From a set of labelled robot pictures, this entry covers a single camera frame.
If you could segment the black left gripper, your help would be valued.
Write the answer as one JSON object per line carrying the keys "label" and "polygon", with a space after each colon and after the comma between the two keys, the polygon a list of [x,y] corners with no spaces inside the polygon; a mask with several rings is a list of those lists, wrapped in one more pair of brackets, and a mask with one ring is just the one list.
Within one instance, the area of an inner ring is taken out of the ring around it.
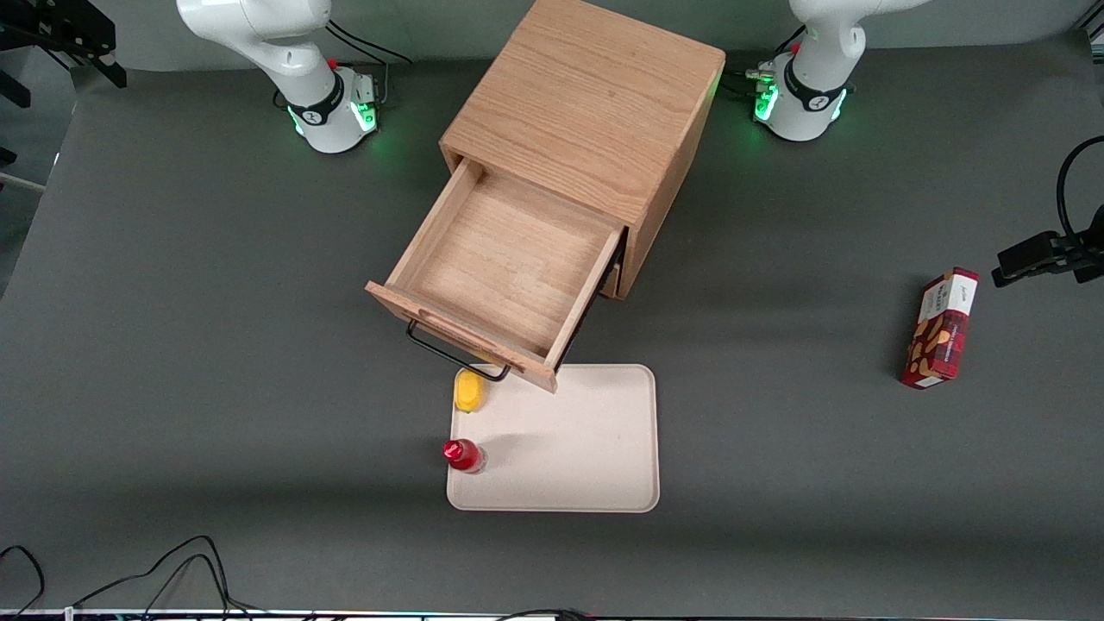
{"label": "black left gripper", "polygon": [[1087,229],[1079,239],[1084,246],[1085,265],[1079,267],[1079,251],[1066,236],[1057,231],[1040,232],[1025,241],[998,252],[998,265],[991,271],[994,286],[1002,288],[1018,280],[1044,274],[1074,271],[1079,284],[1103,276],[1103,220],[1104,206],[1100,206]]}

